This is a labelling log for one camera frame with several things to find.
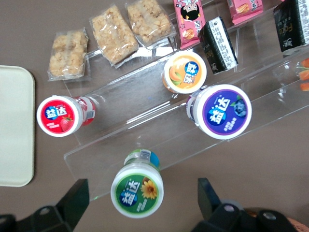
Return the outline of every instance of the acrylic shelf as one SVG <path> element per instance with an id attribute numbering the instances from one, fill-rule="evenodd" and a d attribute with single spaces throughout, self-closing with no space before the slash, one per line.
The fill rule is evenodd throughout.
<path id="1" fill-rule="evenodd" d="M 204 12 L 215 2 L 205 3 Z M 242 135 L 309 105 L 309 94 L 300 90 L 295 73 L 297 62 L 309 57 L 309 48 L 282 56 L 273 7 L 228 28 L 239 61 L 233 70 L 213 75 L 200 44 L 191 48 L 207 64 L 205 85 L 232 84 L 248 94 L 253 117 Z M 121 70 L 110 67 L 102 56 L 93 56 L 89 59 L 92 81 L 66 83 L 72 96 L 85 95 L 97 107 L 95 120 L 75 133 L 79 146 L 64 155 L 73 176 L 88 179 L 91 200 L 109 193 L 126 155 L 136 148 L 155 152 L 164 169 L 224 142 L 204 134 L 189 120 L 188 95 L 172 94 L 162 84 L 164 64 L 178 45 L 176 37 L 162 47 L 140 49 Z"/>

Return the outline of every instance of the sunflower graphic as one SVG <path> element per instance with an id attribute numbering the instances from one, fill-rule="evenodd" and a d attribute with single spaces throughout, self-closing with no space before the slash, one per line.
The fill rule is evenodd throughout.
<path id="1" fill-rule="evenodd" d="M 154 199 L 157 197 L 157 190 L 155 184 L 151 180 L 143 181 L 143 185 L 141 186 L 141 191 L 143 192 L 142 196 L 144 198 Z"/>

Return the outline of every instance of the green sunflower bottle cap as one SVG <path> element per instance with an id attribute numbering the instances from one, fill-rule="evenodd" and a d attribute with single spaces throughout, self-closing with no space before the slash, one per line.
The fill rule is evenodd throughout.
<path id="1" fill-rule="evenodd" d="M 129 218 L 143 218 L 154 213 L 163 201 L 163 181 L 156 168 L 136 162 L 123 167 L 111 187 L 115 208 Z"/>

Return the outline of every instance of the packaged snack bar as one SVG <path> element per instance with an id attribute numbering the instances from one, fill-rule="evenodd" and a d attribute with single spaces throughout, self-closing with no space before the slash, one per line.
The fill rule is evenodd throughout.
<path id="1" fill-rule="evenodd" d="M 173 0 L 181 39 L 180 49 L 199 42 L 198 34 L 205 25 L 201 0 Z"/>
<path id="2" fill-rule="evenodd" d="M 139 44 L 117 6 L 90 19 L 90 23 L 103 56 L 113 66 L 138 50 Z"/>
<path id="3" fill-rule="evenodd" d="M 206 22 L 199 33 L 199 39 L 213 74 L 228 71 L 238 65 L 232 43 L 220 16 Z"/>
<path id="4" fill-rule="evenodd" d="M 309 1 L 285 0 L 274 9 L 281 51 L 290 55 L 309 44 Z"/>
<path id="5" fill-rule="evenodd" d="M 132 31 L 144 47 L 176 34 L 169 16 L 156 0 L 138 0 L 127 4 L 126 9 Z"/>
<path id="6" fill-rule="evenodd" d="M 236 25 L 263 12 L 262 0 L 227 0 Z"/>
<path id="7" fill-rule="evenodd" d="M 49 62 L 50 81 L 80 78 L 85 71 L 88 36 L 85 29 L 59 32 Z"/>

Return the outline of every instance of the red strawberry bottle cap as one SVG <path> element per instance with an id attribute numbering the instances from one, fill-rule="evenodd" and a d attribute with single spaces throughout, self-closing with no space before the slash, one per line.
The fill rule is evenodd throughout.
<path id="1" fill-rule="evenodd" d="M 64 137 L 76 132 L 83 124 L 83 110 L 76 99 L 52 96 L 38 108 L 37 121 L 41 129 L 54 137 Z"/>

